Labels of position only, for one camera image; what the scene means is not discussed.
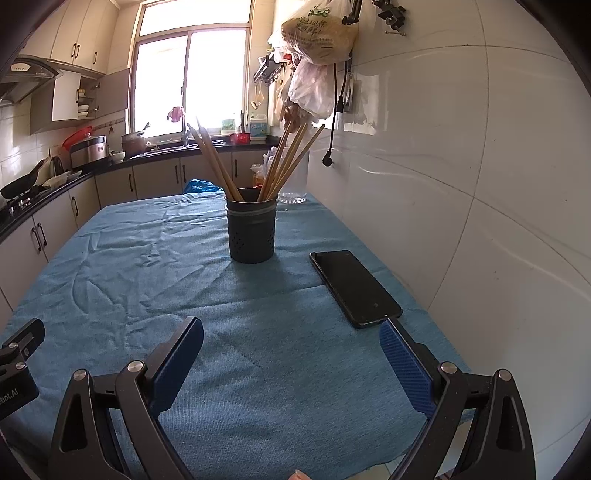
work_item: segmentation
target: phone screen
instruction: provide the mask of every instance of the phone screen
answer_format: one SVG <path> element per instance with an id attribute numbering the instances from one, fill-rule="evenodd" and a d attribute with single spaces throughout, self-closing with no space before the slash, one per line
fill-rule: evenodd
<path id="1" fill-rule="evenodd" d="M 402 315 L 396 300 L 350 251 L 314 252 L 310 259 L 353 326 Z"/>

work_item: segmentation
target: pink cloth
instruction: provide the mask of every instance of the pink cloth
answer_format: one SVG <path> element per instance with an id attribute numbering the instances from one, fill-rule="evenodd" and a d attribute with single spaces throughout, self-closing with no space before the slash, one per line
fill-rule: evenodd
<path id="1" fill-rule="evenodd" d="M 181 118 L 184 117 L 184 110 L 181 106 L 174 107 L 171 111 L 168 112 L 166 116 L 166 120 L 172 120 L 172 122 L 178 123 L 181 121 Z"/>

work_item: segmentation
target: window pane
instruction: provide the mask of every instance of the window pane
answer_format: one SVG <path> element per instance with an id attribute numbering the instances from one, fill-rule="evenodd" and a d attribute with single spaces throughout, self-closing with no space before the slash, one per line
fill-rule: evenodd
<path id="1" fill-rule="evenodd" d="M 183 104 L 184 61 L 187 36 L 167 38 L 139 46 L 135 71 L 135 130 L 147 122 L 152 127 L 146 132 L 155 135 L 183 130 L 183 123 L 166 120 L 175 106 Z"/>
<path id="2" fill-rule="evenodd" d="M 140 35 L 214 23 L 247 23 L 251 0 L 175 0 L 146 7 Z"/>
<path id="3" fill-rule="evenodd" d="M 245 48 L 246 30 L 193 33 L 187 72 L 189 122 L 196 115 L 206 128 L 220 128 L 222 120 L 240 118 Z"/>

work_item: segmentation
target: blue tablecloth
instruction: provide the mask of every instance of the blue tablecloth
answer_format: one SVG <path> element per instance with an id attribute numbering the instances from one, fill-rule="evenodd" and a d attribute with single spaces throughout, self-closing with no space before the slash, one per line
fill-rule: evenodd
<path id="1" fill-rule="evenodd" d="M 313 199 L 279 204 L 271 260 L 233 262 L 224 204 L 205 193 L 110 206 L 69 240 L 7 328 L 37 316 L 47 329 L 28 361 L 40 396 L 7 419 L 9 437 L 47 453 L 72 372 L 118 372 L 191 315 L 203 321 L 203 349 L 160 420 L 196 478 L 286 480 L 298 468 L 338 480 L 409 447 L 424 416 L 384 357 L 379 328 L 348 323 L 308 254 L 351 250 L 402 306 L 414 339 L 465 368 L 427 312 Z"/>

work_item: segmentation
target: plastic bag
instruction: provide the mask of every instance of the plastic bag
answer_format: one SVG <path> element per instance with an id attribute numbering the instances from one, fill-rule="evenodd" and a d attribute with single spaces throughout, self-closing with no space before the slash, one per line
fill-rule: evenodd
<path id="1" fill-rule="evenodd" d="M 314 117 L 330 117 L 335 109 L 333 66 L 301 61 L 291 78 L 289 95 L 292 102 Z"/>
<path id="2" fill-rule="evenodd" d="M 350 0 L 310 0 L 283 22 L 273 46 L 315 65 L 346 61 L 358 32 L 357 24 L 343 25 L 350 10 Z"/>
<path id="3" fill-rule="evenodd" d="M 221 192 L 222 189 L 206 180 L 191 180 L 183 190 L 183 193 Z"/>

